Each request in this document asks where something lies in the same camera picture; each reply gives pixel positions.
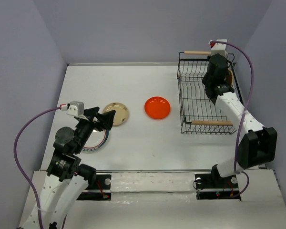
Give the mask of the woven bamboo round plate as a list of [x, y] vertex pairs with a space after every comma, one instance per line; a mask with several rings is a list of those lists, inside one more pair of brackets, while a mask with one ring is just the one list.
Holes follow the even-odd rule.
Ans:
[[227, 70], [227, 76], [225, 77], [226, 82], [230, 85], [233, 86], [233, 72], [232, 70], [228, 69]]

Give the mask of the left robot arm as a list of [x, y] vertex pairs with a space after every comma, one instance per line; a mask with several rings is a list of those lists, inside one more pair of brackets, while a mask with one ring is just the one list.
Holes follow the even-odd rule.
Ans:
[[[47, 175], [40, 193], [31, 179], [24, 172], [17, 157], [17, 143], [24, 129], [38, 117], [52, 111], [66, 111], [77, 121], [74, 129], [66, 126], [55, 134], [54, 152], [47, 168]], [[59, 229], [70, 208], [79, 195], [96, 183], [96, 169], [82, 164], [77, 156], [84, 148], [94, 130], [110, 131], [113, 126], [115, 111], [100, 114], [99, 107], [84, 109], [83, 103], [62, 104], [46, 110], [29, 120], [17, 134], [13, 153], [16, 165], [35, 195], [36, 204], [23, 229]]]

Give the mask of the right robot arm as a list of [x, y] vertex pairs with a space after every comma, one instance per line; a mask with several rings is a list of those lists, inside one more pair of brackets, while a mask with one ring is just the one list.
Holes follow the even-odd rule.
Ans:
[[212, 167], [210, 182], [215, 187], [225, 184], [227, 177], [272, 162], [277, 143], [277, 131], [273, 127], [265, 127], [245, 109], [226, 81], [227, 75], [227, 59], [219, 54], [212, 55], [202, 79], [205, 93], [237, 129], [235, 156]]

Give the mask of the white plate teal red rim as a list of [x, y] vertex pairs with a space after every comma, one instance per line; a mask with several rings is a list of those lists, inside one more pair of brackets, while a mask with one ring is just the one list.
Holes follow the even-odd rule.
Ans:
[[83, 147], [82, 152], [92, 153], [100, 149], [102, 146], [104, 146], [108, 138], [109, 138], [108, 130], [103, 130], [103, 131], [93, 130], [85, 146]]

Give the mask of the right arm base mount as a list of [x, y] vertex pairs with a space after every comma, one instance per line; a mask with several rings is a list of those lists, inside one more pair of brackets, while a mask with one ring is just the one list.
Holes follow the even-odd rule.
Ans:
[[198, 200], [240, 199], [239, 187], [235, 175], [212, 180], [211, 174], [195, 174], [192, 183]]

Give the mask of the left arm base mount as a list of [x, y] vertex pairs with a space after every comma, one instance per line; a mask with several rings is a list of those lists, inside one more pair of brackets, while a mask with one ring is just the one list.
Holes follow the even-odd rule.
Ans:
[[96, 180], [79, 195], [79, 201], [111, 201], [111, 174], [97, 174]]

